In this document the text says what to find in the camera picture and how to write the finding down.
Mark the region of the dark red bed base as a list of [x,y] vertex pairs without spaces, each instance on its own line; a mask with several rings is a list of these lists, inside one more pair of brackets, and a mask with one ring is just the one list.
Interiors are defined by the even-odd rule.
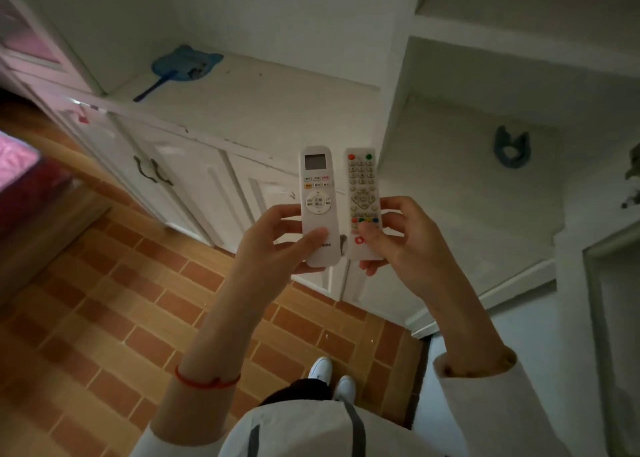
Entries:
[[110,209],[50,158],[0,183],[0,307]]

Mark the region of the person's right hand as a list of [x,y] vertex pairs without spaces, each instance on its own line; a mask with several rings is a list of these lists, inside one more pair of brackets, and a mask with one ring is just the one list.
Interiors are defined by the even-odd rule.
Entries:
[[362,260],[359,267],[367,276],[374,276],[390,266],[400,281],[419,298],[418,292],[441,278],[467,278],[454,259],[436,223],[419,204],[408,196],[381,199],[384,213],[401,213],[407,218],[406,235],[401,238],[401,250],[394,258]]

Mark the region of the white shoe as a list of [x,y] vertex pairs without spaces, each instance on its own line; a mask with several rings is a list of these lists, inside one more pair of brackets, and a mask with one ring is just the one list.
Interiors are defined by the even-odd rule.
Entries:
[[332,400],[354,405],[356,395],[357,388],[355,380],[349,375],[344,375],[335,386]]
[[316,360],[308,373],[308,379],[322,381],[325,385],[331,384],[333,375],[333,363],[327,356]]

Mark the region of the person's left forearm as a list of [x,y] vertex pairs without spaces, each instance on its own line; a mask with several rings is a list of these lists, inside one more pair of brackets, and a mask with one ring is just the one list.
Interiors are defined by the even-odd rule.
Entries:
[[156,437],[180,446],[222,437],[253,332],[268,306],[252,307],[222,284],[150,422]]

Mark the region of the blue bear-shaped hand fan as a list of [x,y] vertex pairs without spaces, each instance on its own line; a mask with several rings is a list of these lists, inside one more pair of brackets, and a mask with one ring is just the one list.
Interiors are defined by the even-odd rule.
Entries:
[[148,89],[133,98],[135,103],[141,102],[154,90],[169,81],[189,82],[199,80],[208,75],[215,66],[224,59],[220,53],[206,53],[183,44],[171,53],[157,58],[150,66],[157,81]]

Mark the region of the white door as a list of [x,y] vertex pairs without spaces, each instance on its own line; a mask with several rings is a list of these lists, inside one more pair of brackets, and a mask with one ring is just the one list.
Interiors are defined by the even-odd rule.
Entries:
[[640,222],[583,259],[607,453],[640,457]]

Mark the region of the white remote with screen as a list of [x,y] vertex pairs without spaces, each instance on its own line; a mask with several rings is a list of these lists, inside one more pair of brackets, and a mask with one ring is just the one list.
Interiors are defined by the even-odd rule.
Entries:
[[300,204],[303,235],[324,227],[328,235],[307,260],[310,267],[332,267],[340,262],[340,228],[332,154],[326,146],[300,152]]

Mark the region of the pink bedding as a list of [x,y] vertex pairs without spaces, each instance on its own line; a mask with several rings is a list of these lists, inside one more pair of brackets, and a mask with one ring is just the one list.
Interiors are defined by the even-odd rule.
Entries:
[[36,148],[0,131],[0,193],[17,183],[41,159]]

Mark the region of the person's right forearm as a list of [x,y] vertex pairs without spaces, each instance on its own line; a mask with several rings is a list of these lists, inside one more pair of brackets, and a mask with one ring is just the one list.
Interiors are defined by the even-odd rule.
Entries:
[[500,338],[468,280],[441,278],[418,292],[444,339],[443,372],[451,378],[486,378],[508,371],[516,357]]

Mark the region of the white remote with coloured buttons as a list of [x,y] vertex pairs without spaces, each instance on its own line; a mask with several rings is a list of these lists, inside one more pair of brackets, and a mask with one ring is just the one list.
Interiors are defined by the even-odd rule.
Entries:
[[382,260],[359,232],[363,223],[382,229],[377,158],[372,148],[348,148],[345,151],[348,170],[348,222],[346,257],[349,260]]

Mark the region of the small dark ornament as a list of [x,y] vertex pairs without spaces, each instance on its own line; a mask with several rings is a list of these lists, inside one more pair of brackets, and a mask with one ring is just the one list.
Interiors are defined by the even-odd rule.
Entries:
[[[629,151],[629,168],[625,172],[625,180],[631,178],[640,179],[640,143],[636,144]],[[621,203],[621,209],[626,210],[630,206],[640,205],[640,188],[636,188],[634,194],[627,197]]]

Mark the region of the person's left hand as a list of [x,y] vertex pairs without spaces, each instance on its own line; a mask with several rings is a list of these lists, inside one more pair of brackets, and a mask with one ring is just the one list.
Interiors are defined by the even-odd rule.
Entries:
[[225,287],[252,307],[266,308],[284,291],[292,275],[324,271],[324,267],[283,267],[275,259],[278,239],[286,234],[302,234],[301,221],[294,220],[300,215],[299,204],[269,208],[245,232]]

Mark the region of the white glass-door cabinet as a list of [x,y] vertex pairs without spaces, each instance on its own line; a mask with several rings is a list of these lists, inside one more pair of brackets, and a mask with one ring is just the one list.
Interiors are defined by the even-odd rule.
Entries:
[[96,96],[104,89],[32,0],[0,0],[0,59],[22,81],[47,81]]

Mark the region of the white open shelf unit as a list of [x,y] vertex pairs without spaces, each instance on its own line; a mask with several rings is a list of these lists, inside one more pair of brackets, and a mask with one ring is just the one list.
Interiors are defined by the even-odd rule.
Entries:
[[[640,222],[640,0],[397,0],[382,195],[436,221],[481,303],[556,278],[571,235]],[[500,125],[531,135],[503,167]]]

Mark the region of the white jacket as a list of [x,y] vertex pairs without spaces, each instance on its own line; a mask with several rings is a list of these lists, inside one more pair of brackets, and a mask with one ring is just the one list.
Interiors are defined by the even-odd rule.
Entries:
[[[448,353],[433,362],[469,457],[572,457],[513,350],[511,366],[483,378],[454,377]],[[292,400],[246,413],[226,438],[167,443],[148,427],[130,457],[445,457],[412,431],[338,401]]]

